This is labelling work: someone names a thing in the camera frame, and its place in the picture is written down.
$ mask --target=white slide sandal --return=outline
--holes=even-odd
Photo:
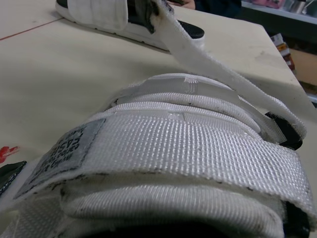
[[[151,34],[137,16],[131,0],[57,0],[57,12],[80,25],[116,34],[168,50],[157,33]],[[180,24],[199,48],[204,47],[203,29],[186,22]]]

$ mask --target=white table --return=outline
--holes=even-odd
[[[264,29],[183,8],[176,14],[205,30],[209,53],[306,123],[309,134],[299,153],[317,197],[317,114]],[[60,19],[52,0],[3,0],[0,16],[5,38],[0,40],[0,148],[20,147],[0,166],[43,155],[119,88],[186,71],[167,52]]]

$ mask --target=woven nylon strap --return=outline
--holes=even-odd
[[[276,123],[261,114],[226,85],[190,74],[162,74],[121,90],[113,105],[130,102],[166,102],[205,108],[235,117],[272,143],[286,141]]]
[[[315,219],[312,194],[296,152],[208,123],[188,122],[186,117],[138,111],[105,112],[104,117],[99,115],[98,120],[65,134],[41,159],[16,198],[80,175],[128,178],[148,173],[251,189],[289,201]]]

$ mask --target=white velcro strap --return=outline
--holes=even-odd
[[[261,114],[235,91],[215,80],[190,74],[162,74],[120,90],[110,102],[166,102],[213,110],[235,117],[272,143],[286,141],[274,120]],[[252,126],[259,125],[260,131]]]
[[[202,123],[137,111],[114,114],[65,134],[41,159],[15,199],[82,175],[152,175],[153,182],[182,178],[219,183],[289,201],[316,221],[312,194],[295,151]]]
[[[127,0],[67,0],[67,5],[78,23],[109,30],[123,30],[128,23]]]
[[[214,59],[204,50],[195,46],[188,33],[182,28],[165,1],[153,0],[159,14],[151,15],[151,23],[160,40],[172,55],[188,71],[218,80],[228,85],[248,102],[261,106],[287,120],[300,137],[306,135],[305,125],[278,99],[266,94],[249,80]]]

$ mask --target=printed label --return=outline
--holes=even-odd
[[[42,157],[15,198],[56,175],[81,167],[91,144],[105,121],[106,119],[100,119],[89,122],[69,131],[60,138],[55,146]]]

